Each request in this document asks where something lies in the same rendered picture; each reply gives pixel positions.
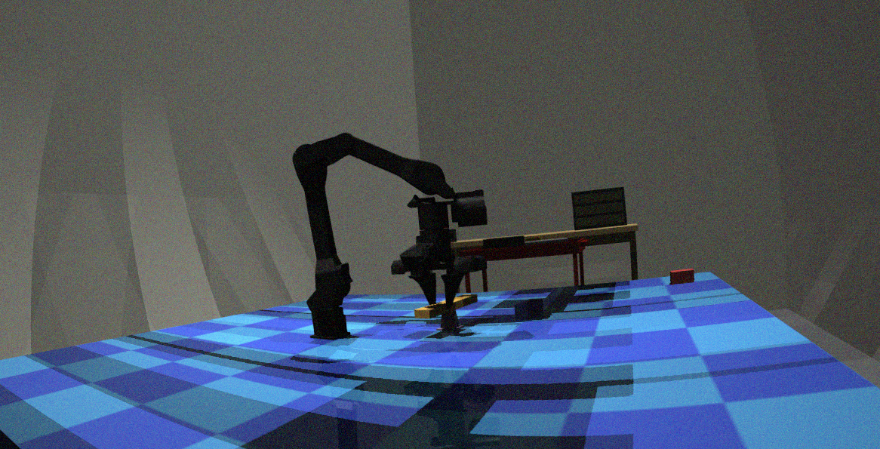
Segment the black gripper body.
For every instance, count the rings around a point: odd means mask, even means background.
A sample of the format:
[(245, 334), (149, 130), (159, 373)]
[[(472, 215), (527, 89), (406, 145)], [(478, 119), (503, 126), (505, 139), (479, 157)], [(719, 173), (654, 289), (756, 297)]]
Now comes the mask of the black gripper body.
[[(461, 273), (475, 272), (476, 270), (487, 269), (487, 260), (485, 259), (483, 254), (467, 254), (467, 256), (456, 257), (455, 259), (455, 254), (451, 253), (450, 239), (453, 239), (453, 234), (450, 234), (449, 229), (422, 230), (420, 231), (420, 236), (423, 237), (423, 241), (430, 241), (430, 236), (436, 237), (436, 240), (438, 240), (442, 248), (442, 256), (444, 257), (444, 261), (442, 261), (442, 263), (435, 262), (434, 264), (430, 264), (429, 266), (427, 266), (427, 269), (423, 270), (422, 272), (409, 270), (409, 272), (411, 272), (411, 275), (427, 275), (430, 274), (430, 270), (443, 269), (447, 270), (447, 275), (458, 275)], [(391, 273), (392, 275), (406, 273), (402, 260), (393, 261), (391, 265)]]

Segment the red rectangular block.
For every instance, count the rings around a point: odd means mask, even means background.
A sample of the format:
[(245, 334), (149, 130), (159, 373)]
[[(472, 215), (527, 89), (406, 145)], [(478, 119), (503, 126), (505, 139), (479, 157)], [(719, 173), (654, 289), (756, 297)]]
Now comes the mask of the red rectangular block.
[(670, 284), (694, 282), (694, 269), (670, 270)]

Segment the orange bar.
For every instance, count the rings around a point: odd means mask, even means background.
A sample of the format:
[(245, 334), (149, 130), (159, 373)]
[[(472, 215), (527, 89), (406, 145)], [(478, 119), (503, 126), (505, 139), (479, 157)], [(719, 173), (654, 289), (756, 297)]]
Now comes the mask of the orange bar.
[(446, 300), (425, 306), (422, 309), (414, 310), (414, 319), (431, 319), (442, 314), (448, 314), (455, 309), (462, 309), (464, 306), (478, 302), (478, 294), (464, 294), (455, 297), (452, 309), (447, 309)]

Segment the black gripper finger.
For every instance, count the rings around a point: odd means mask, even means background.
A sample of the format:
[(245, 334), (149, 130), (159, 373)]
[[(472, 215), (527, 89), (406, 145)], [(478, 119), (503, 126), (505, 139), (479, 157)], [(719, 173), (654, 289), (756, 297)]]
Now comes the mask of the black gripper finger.
[(436, 273), (427, 275), (409, 275), (422, 286), (424, 295), (429, 305), (436, 303)]
[(458, 275), (441, 275), (442, 281), (445, 283), (445, 300), (447, 309), (452, 309), (453, 300), (455, 298), (458, 285), (460, 285), (460, 281), (463, 278), (463, 275), (467, 273), (461, 273)]

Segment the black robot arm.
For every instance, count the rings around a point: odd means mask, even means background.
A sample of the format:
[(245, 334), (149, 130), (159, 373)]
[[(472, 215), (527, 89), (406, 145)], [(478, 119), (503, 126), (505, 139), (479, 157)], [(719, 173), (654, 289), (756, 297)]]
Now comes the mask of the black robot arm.
[[(380, 169), (397, 174), (424, 194), (438, 194), (453, 201), (435, 202), (435, 197), (419, 198), (414, 195), (408, 208), (418, 208), (420, 230), (449, 229), (448, 205), (451, 205), (452, 223), (458, 227), (488, 224), (484, 190), (456, 192), (445, 182), (445, 175), (438, 164), (402, 158), (379, 146), (372, 145), (350, 133), (320, 140), (311, 145), (303, 144), (293, 153), (292, 161), (301, 182), (309, 215), (309, 227), (316, 254), (315, 291), (306, 301), (312, 315), (314, 335), (309, 338), (338, 340), (350, 335), (343, 314), (343, 298), (348, 295), (353, 280), (349, 264), (341, 263), (337, 256), (332, 222), (325, 198), (325, 177), (328, 166), (351, 155)], [(435, 238), (435, 239), (434, 239)], [(406, 272), (422, 272), (435, 262), (444, 261), (442, 248), (435, 236), (430, 241), (417, 237), (417, 244), (401, 254)]]

